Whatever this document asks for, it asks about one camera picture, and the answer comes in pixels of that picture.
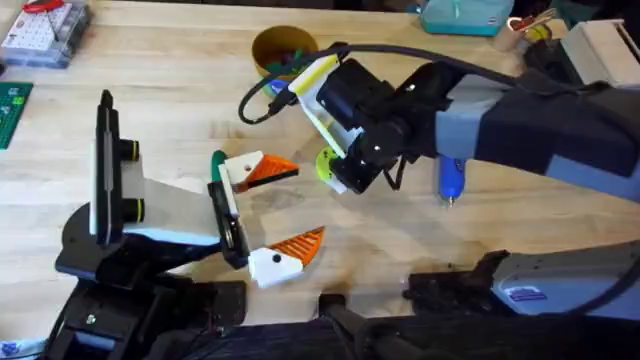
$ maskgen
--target black mount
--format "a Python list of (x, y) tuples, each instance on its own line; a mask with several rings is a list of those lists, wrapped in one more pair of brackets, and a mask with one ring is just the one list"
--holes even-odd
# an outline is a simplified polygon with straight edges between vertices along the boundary
[(105, 91), (96, 127), (96, 235), (89, 231), (90, 204), (64, 226), (55, 267), (78, 284), (43, 359), (139, 360), (163, 333), (240, 325), (246, 314), (244, 282), (194, 283), (166, 273), (220, 252), (219, 244), (172, 244), (122, 231), (125, 222), (144, 218), (144, 199), (122, 198), (120, 163), (137, 161), (139, 145), (119, 138), (112, 106)]

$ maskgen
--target wooden workbench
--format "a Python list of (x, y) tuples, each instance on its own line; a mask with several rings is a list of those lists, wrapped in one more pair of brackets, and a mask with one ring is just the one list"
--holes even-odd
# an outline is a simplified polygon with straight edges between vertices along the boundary
[[(121, 134), (141, 142), (149, 178), (204, 192), (209, 157), (219, 148), (300, 164), (300, 176), (239, 197), (254, 246), (327, 226), (305, 275), (268, 290), (250, 286), (249, 324), (308, 320), (317, 295), (332, 286), (349, 289), (365, 315), (407, 313), (399, 294), (413, 271), (468, 268), (494, 249), (545, 252), (640, 236), (636, 204), (481, 162), (468, 164), (466, 192), (450, 210), (433, 195), (428, 159), (408, 168), (397, 193), (378, 179), (365, 195), (338, 196), (316, 178), (323, 141), (300, 109), (255, 127), (236, 115), (258, 80), (251, 42), (269, 26), (304, 28), (321, 47), (336, 40), (402, 44), (517, 74), (517, 57), (494, 51), (485, 38), (430, 36), (408, 14), (106, 1), (93, 10), (68, 70), (12, 68), (3, 78), (36, 85), (11, 147), (0, 152), (0, 339), (45, 336), (75, 283), (53, 262), (62, 226), (89, 199), (89, 146), (105, 88), (120, 110)], [(10, 13), (0, 5), (0, 21)], [(356, 57), (395, 85), (419, 64)], [(266, 103), (260, 94), (250, 113)], [(197, 280), (248, 279), (219, 256), (181, 271)]]

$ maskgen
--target clear plastic box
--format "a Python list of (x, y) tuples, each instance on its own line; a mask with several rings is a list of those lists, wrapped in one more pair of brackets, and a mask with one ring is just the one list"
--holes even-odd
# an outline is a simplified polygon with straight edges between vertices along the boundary
[(2, 60), (8, 65), (67, 68), (78, 48), (82, 35), (91, 22), (91, 13), (85, 1), (67, 0), (66, 3), (71, 4), (71, 10), (56, 32), (59, 41), (54, 41), (47, 50), (2, 46)]

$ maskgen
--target wire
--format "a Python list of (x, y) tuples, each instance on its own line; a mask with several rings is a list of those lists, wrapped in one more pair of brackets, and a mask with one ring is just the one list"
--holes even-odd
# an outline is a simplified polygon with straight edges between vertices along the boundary
[(347, 353), (347, 357), (349, 358), (349, 360), (358, 360), (358, 356), (356, 355), (353, 346), (349, 344), (349, 339), (347, 339), (347, 336), (345, 335), (344, 330), (342, 330), (340, 324), (338, 324), (338, 322), (331, 316), (326, 316), (325, 319), (329, 320), (331, 326), (333, 326), (333, 331), (338, 336), (338, 339), (340, 340), (342, 347)]
[(279, 69), (279, 71), (275, 71), (269, 74), (267, 77), (263, 78), (261, 81), (255, 84), (242, 97), (242, 100), (240, 100), (240, 105), (238, 106), (238, 116), (240, 117), (240, 120), (242, 120), (242, 122), (244, 122), (245, 124), (256, 125), (269, 119), (271, 116), (277, 113), (277, 111), (276, 112), (268, 111), (266, 114), (260, 116), (259, 118), (255, 120), (251, 120), (244, 115), (244, 109), (246, 108), (247, 103), (249, 103), (249, 100), (251, 100), (251, 98), (258, 91), (260, 91), (260, 89), (262, 89), (265, 85), (267, 85), (268, 83), (276, 79), (278, 76), (288, 74), (294, 68), (304, 67), (319, 58), (338, 54), (338, 53), (348, 53), (348, 52), (373, 52), (373, 53), (399, 54), (399, 55), (405, 55), (405, 56), (410, 56), (410, 57), (415, 57), (415, 58), (420, 58), (420, 59), (425, 59), (430, 61), (442, 61), (450, 65), (456, 66), (461, 70), (466, 71), (467, 73), (480, 75), (482, 77), (485, 77), (487, 79), (490, 79), (505, 85), (514, 86), (516, 83), (515, 78), (513, 78), (512, 76), (504, 75), (504, 74), (495, 72), (493, 70), (489, 70), (481, 66), (468, 63), (466, 61), (454, 59), (452, 57), (427, 51), (427, 50), (410, 48), (406, 46), (387, 45), (387, 44), (357, 44), (357, 45), (335, 46), (335, 47), (331, 47), (331, 48), (307, 55), (298, 60), (294, 60), (289, 64), (282, 66)]
[(19, 355), (19, 356), (10, 356), (10, 357), (6, 357), (6, 358), (0, 358), (0, 360), (26, 359), (28, 357), (38, 356), (38, 355), (42, 355), (42, 354), (44, 354), (44, 352), (40, 351), (40, 352), (33, 353), (33, 354), (25, 354), (25, 355)]
[(404, 176), (404, 168), (407, 165), (407, 158), (403, 155), (400, 158), (400, 165), (398, 165), (398, 170), (396, 171), (396, 180), (394, 181), (391, 178), (388, 170), (383, 170), (384, 178), (387, 180), (387, 183), (393, 190), (400, 190), (400, 186), (402, 186), (402, 177)]
[(622, 295), (640, 278), (640, 256), (633, 262), (627, 272), (602, 294), (586, 303), (566, 312), (569, 316), (580, 316), (607, 305)]

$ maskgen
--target black cable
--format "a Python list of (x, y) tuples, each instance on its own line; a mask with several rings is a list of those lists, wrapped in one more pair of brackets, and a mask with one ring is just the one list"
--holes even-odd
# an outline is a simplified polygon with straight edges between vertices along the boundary
[(38, 356), (38, 355), (42, 355), (42, 354), (43, 354), (43, 352), (37, 352), (37, 353), (33, 353), (33, 354), (25, 354), (25, 355), (18, 355), (18, 356), (10, 356), (10, 357), (6, 357), (6, 358), (0, 358), (0, 360), (26, 359), (28, 357)]
[(387, 45), (387, 44), (357, 44), (357, 45), (335, 46), (329, 49), (325, 49), (325, 50), (307, 55), (298, 60), (294, 60), (289, 64), (282, 66), (278, 71), (269, 74), (268, 76), (263, 78), (261, 81), (259, 81), (257, 84), (255, 84), (243, 96), (242, 100), (240, 100), (240, 105), (238, 106), (238, 116), (240, 117), (240, 120), (242, 120), (242, 122), (244, 122), (245, 124), (256, 125), (267, 120), (271, 116), (278, 113), (278, 111), (280, 111), (280, 109), (275, 109), (272, 111), (272, 109), (270, 108), (266, 114), (262, 115), (261, 117), (255, 120), (248, 119), (244, 115), (244, 109), (247, 106), (247, 103), (249, 102), (249, 100), (251, 100), (251, 98), (258, 91), (260, 91), (260, 89), (262, 89), (265, 85), (267, 85), (268, 83), (276, 79), (278, 76), (289, 74), (294, 68), (304, 67), (319, 58), (338, 54), (338, 53), (348, 53), (348, 52), (374, 52), (374, 53), (399, 54), (399, 55), (411, 56), (411, 57), (416, 57), (416, 58), (430, 60), (430, 61), (442, 61), (450, 65), (456, 66), (469, 74), (480, 75), (487, 79), (490, 79), (502, 84), (510, 85), (510, 86), (515, 85), (515, 78), (511, 76), (504, 75), (504, 74), (495, 72), (493, 70), (483, 68), (478, 65), (470, 64), (462, 60), (454, 59), (452, 57), (427, 51), (427, 50), (410, 48), (405, 46)]
[(338, 336), (338, 339), (340, 340), (342, 347), (347, 353), (347, 357), (349, 358), (349, 360), (358, 360), (358, 356), (353, 349), (353, 345), (349, 343), (349, 339), (347, 339), (347, 336), (345, 335), (344, 330), (342, 330), (340, 324), (338, 324), (338, 322), (331, 316), (326, 316), (325, 318), (328, 319), (331, 323), (331, 326), (333, 326), (333, 331)]
[(407, 158), (402, 156), (400, 158), (400, 165), (398, 165), (398, 170), (396, 171), (396, 180), (394, 181), (391, 178), (391, 174), (389, 174), (388, 170), (383, 170), (382, 173), (384, 178), (387, 180), (387, 183), (393, 190), (400, 190), (400, 186), (402, 186), (402, 178), (404, 177), (404, 168), (407, 165)]
[(189, 341), (189, 344), (184, 348), (184, 350), (180, 352), (178, 356), (176, 356), (174, 360), (184, 359), (187, 355), (189, 355), (191, 352), (191, 348), (193, 348), (193, 345), (196, 343), (196, 341), (198, 341), (198, 339), (200, 339), (200, 337), (202, 337), (202, 335), (204, 335), (208, 331), (209, 331), (208, 326), (203, 327), (200, 331), (198, 331), (198, 333), (193, 336), (193, 339)]
[(565, 314), (569, 316), (581, 316), (601, 308), (627, 291), (627, 289), (638, 281), (638, 278), (640, 278), (640, 256), (633, 262), (627, 272), (622, 275), (618, 281), (616, 281), (615, 284), (611, 285), (611, 287), (605, 290), (602, 294), (565, 312)]
[(78, 293), (78, 286), (80, 286), (80, 281), (78, 281), (76, 286), (71, 291), (71, 294), (67, 298), (67, 301), (65, 301), (64, 305), (62, 305), (62, 310), (60, 310), (60, 314), (58, 314), (58, 317), (56, 318), (56, 321), (53, 323), (53, 328), (51, 329), (51, 332), (49, 333), (49, 337), (47, 338), (47, 341), (44, 344), (44, 349), (42, 350), (42, 354), (44, 354), (44, 360), (47, 359), (47, 353), (49, 353), (49, 350), (51, 348), (51, 344), (53, 343), (53, 340), (55, 339), (55, 337), (60, 332), (60, 328), (62, 327), (62, 323), (65, 320), (64, 314), (67, 311), (67, 308), (69, 307), (69, 302)]

